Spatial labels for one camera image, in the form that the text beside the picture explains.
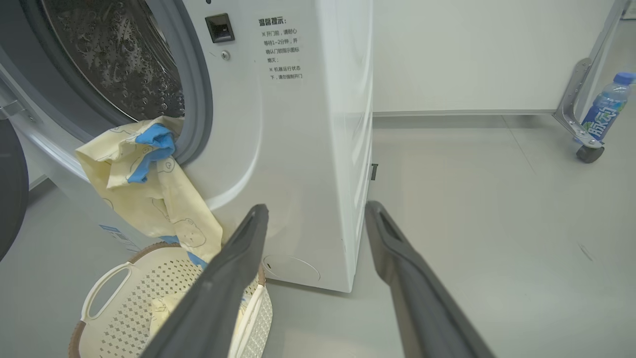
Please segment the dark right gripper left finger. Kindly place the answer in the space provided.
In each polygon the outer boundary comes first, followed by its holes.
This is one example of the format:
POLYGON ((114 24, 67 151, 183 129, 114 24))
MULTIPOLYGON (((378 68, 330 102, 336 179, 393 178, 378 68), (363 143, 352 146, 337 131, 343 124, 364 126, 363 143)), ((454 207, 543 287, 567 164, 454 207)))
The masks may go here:
POLYGON ((244 290, 260 268, 269 211, 253 206, 141 358, 227 358, 244 290))

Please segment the white partition panel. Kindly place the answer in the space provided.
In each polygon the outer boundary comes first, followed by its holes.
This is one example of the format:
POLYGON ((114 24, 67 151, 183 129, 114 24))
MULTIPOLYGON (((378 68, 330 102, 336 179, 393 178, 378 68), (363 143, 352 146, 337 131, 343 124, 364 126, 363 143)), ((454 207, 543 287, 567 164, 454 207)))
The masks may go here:
POLYGON ((623 3, 373 0, 373 111, 552 113, 623 3))

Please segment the white front-load washing machine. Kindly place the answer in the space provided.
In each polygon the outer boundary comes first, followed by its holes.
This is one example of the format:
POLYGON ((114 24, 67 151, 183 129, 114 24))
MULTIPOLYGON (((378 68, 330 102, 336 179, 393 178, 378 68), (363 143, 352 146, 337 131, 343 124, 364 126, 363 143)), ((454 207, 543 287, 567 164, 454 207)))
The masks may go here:
POLYGON ((0 0, 0 118, 93 222, 150 242, 75 150, 182 117, 173 154, 229 236, 269 209, 271 279, 350 292, 372 161, 373 0, 0 0))

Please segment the blue energy label sticker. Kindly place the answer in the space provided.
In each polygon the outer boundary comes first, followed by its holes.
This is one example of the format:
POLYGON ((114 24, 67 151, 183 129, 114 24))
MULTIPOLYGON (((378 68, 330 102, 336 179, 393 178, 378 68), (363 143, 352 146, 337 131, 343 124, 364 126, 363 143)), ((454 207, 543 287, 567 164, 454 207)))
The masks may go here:
POLYGON ((138 253, 141 251, 141 248, 136 245, 136 243, 132 242, 124 233, 122 233, 116 227, 98 225, 105 232, 113 236, 113 238, 119 242, 121 245, 125 247, 125 249, 129 252, 138 253))

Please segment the metal frame with caster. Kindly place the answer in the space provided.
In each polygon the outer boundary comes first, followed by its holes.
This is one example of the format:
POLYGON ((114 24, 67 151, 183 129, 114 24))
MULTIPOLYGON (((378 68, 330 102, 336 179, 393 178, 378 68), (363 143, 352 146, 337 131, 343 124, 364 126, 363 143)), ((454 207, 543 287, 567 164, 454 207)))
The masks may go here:
POLYGON ((583 163, 593 163, 605 150, 604 145, 582 127, 581 121, 593 102, 614 34, 629 2, 631 0, 614 0, 590 55, 575 64, 563 98, 553 114, 554 119, 580 143, 576 156, 583 163))

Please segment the blue-label plastic drink bottle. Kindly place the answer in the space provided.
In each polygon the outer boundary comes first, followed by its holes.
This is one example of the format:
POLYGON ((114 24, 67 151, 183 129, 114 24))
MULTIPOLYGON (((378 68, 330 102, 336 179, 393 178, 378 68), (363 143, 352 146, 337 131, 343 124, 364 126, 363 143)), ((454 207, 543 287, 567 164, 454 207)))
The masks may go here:
POLYGON ((631 85, 636 83, 636 73, 619 72, 613 81, 604 86, 594 99, 582 120, 582 127, 594 140, 600 142, 614 124, 629 101, 631 85))

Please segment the cream perforated laundry basket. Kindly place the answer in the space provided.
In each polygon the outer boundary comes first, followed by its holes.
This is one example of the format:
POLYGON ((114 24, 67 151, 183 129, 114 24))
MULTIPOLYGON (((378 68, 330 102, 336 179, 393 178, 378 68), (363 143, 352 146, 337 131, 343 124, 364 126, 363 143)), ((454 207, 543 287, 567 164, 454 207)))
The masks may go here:
MULTIPOLYGON (((139 358, 157 304, 181 298, 202 272, 177 243, 155 243, 91 288, 71 335, 69 358, 139 358)), ((263 270, 245 289, 227 358, 262 358, 273 319, 263 270)))

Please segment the black round glass washer door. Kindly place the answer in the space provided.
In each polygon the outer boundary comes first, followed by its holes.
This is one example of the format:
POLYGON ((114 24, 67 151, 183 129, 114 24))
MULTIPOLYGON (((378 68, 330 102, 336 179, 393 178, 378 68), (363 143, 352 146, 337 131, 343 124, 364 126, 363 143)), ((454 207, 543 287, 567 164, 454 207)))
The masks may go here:
POLYGON ((29 204, 22 144, 9 120, 0 120, 0 261, 16 240, 29 204))

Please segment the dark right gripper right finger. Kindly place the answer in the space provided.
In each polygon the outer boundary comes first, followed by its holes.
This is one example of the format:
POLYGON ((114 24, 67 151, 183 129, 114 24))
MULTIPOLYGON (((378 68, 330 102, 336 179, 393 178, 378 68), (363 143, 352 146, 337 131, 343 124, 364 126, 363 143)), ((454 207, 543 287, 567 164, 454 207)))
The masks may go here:
POLYGON ((366 203, 364 222, 375 270, 391 291, 405 358, 495 358, 381 202, 366 203))

